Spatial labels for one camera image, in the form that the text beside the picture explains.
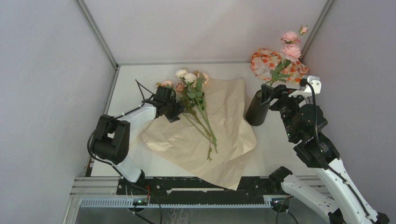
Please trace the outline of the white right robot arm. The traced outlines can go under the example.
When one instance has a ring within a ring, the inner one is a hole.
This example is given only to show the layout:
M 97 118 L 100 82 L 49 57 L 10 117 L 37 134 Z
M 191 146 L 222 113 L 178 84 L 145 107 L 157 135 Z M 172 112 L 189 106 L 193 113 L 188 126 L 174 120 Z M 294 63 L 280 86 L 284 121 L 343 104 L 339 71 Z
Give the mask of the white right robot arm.
M 302 90 L 285 85 L 261 86 L 261 101 L 272 111 L 280 112 L 289 142 L 298 158 L 323 182 L 330 193 L 326 197 L 301 183 L 289 169 L 280 167 L 270 174 L 270 189 L 297 198 L 330 224 L 388 224 L 389 217 L 372 208 L 359 192 L 335 145 L 322 134 L 327 125 L 321 108 L 315 103 L 302 104 L 315 97 L 312 83 Z

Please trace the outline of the pink white flower bouquet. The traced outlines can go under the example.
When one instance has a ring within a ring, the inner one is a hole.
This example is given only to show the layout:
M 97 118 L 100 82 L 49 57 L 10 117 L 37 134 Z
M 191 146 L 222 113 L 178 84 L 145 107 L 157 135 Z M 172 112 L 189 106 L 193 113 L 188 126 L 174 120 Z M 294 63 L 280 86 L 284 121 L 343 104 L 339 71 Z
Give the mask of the pink white flower bouquet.
M 209 141 L 207 160 L 211 161 L 212 151 L 218 153 L 218 150 L 217 139 L 208 119 L 204 93 L 209 76 L 198 70 L 189 72 L 186 68 L 177 70 L 175 76 L 178 79 L 176 85 L 172 81 L 166 80 L 162 83 L 156 83 L 156 86 L 173 89 L 172 96 L 176 96 L 184 108 L 183 116 Z

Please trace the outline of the orange wrapping paper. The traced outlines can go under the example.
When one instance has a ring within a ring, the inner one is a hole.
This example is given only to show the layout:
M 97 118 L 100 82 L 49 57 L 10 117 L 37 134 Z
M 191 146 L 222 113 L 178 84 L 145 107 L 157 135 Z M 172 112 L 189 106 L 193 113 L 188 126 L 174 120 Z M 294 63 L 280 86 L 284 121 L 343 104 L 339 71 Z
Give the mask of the orange wrapping paper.
M 204 88 L 209 123 L 217 146 L 185 116 L 170 123 L 155 119 L 142 133 L 153 152 L 185 171 L 219 187 L 236 190 L 253 149 L 256 136 L 245 120 L 246 83 L 210 78 Z

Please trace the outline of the dark brown vase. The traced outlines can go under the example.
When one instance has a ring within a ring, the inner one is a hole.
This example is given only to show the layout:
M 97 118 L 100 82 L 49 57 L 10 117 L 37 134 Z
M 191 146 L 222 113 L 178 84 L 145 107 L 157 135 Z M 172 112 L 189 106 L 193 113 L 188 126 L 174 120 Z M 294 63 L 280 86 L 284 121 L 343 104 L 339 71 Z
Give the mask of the dark brown vase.
M 269 111 L 270 103 L 261 105 L 261 90 L 257 91 L 246 112 L 245 119 L 251 126 L 260 126 L 264 123 Z

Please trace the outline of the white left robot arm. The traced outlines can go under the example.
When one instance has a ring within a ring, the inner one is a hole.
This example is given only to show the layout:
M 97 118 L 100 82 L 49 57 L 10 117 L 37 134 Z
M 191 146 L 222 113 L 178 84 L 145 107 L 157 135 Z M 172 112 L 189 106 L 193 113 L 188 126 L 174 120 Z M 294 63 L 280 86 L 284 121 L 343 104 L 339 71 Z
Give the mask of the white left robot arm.
M 159 86 L 138 107 L 118 116 L 100 116 L 87 141 L 87 151 L 93 159 L 111 166 L 128 181 L 128 189 L 139 195 L 145 191 L 146 182 L 140 178 L 143 171 L 128 156 L 130 137 L 137 137 L 145 123 L 160 116 L 170 123 L 178 121 L 183 110 L 176 92 L 170 86 Z

